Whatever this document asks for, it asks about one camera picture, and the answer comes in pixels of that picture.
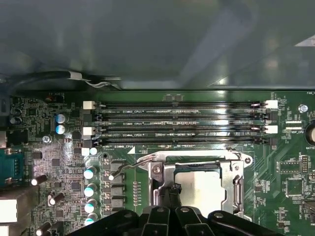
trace electrolytic capacitor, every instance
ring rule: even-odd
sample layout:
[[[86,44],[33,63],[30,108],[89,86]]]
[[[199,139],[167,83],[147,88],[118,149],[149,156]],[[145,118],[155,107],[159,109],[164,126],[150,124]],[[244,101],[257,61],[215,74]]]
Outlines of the electrolytic capacitor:
[[[85,220],[84,225],[85,226],[90,225],[90,224],[94,223],[97,220],[98,220],[98,216],[95,213],[90,213],[88,215],[87,219]]]
[[[14,116],[19,117],[22,114],[22,110],[19,108],[12,108],[10,113]]]
[[[60,124],[56,127],[57,134],[66,134],[69,133],[69,127],[66,124]]]
[[[84,206],[86,213],[92,213],[97,207],[97,201],[95,199],[89,199],[87,204]]]
[[[33,178],[31,180],[31,184],[33,186],[40,185],[41,183],[47,181],[47,179],[48,179],[47,175],[37,176],[36,178]]]
[[[69,117],[65,114],[58,114],[58,115],[56,115],[55,120],[58,124],[63,124],[63,123],[67,123],[69,121]]]
[[[38,229],[36,230],[36,235],[37,236],[43,236],[43,234],[49,230],[51,227],[51,223],[50,222],[45,222],[42,226],[38,227]]]
[[[84,178],[86,179],[92,179],[96,174],[97,174],[97,169],[94,166],[88,167],[83,173]]]
[[[12,117],[10,119],[10,124],[14,124],[14,125],[22,124],[22,119],[20,117]]]
[[[84,195],[86,197],[91,197],[97,191],[97,186],[93,183],[88,184],[88,186],[84,189]]]
[[[55,195],[49,200],[49,203],[50,205],[54,206],[57,202],[61,201],[62,199],[64,199],[64,193],[59,192],[57,195]]]

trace wire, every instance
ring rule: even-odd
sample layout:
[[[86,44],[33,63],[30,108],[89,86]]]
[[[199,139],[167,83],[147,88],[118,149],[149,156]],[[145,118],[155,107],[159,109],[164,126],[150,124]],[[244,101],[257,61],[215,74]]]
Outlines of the wire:
[[[5,93],[7,95],[12,95],[18,88],[32,84],[35,82],[45,81],[45,80],[78,80],[83,81],[87,85],[93,88],[101,88],[104,86],[111,86],[112,84],[108,81],[104,81],[106,78],[96,75],[87,75],[78,72],[71,72],[71,71],[48,71],[48,72],[39,72],[39,73],[32,73],[23,76],[13,76],[9,80],[5,87]]]

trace black cable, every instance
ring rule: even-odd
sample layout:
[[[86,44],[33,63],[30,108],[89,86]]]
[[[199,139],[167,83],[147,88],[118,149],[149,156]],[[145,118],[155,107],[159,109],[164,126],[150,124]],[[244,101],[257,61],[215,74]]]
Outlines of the black cable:
[[[88,82],[90,85],[98,84],[103,81],[103,77],[96,76],[96,75],[87,75],[83,73],[77,72],[70,72],[70,71],[48,71],[48,72],[39,72],[39,73],[32,73],[23,76],[13,76],[9,78],[9,83],[6,84],[4,93],[6,95],[13,95],[14,92],[21,88],[23,85],[31,84],[35,82],[45,81],[45,80],[61,80],[61,79],[83,79],[89,80]]]

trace silver capacitor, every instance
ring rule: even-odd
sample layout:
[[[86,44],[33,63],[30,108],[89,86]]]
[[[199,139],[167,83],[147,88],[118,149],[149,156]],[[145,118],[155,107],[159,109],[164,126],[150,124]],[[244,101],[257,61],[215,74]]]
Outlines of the silver capacitor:
[[[66,114],[58,114],[55,117],[55,121],[58,124],[63,124],[63,123],[67,123],[69,121],[69,116]]]

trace motherboard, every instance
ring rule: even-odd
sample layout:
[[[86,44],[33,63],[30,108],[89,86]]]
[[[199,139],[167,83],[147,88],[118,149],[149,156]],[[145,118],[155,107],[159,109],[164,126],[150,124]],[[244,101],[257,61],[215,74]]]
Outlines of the motherboard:
[[[1,178],[30,185],[37,177],[39,205],[26,235],[62,222],[63,236],[121,209],[140,215],[151,204],[148,171],[121,166],[159,151],[233,150],[252,157],[244,215],[306,236],[315,230],[314,119],[313,91],[36,91],[11,98],[11,135],[19,141],[7,134],[11,148],[0,158],[10,163],[2,162]],[[215,193],[202,178],[198,188],[209,201]]]

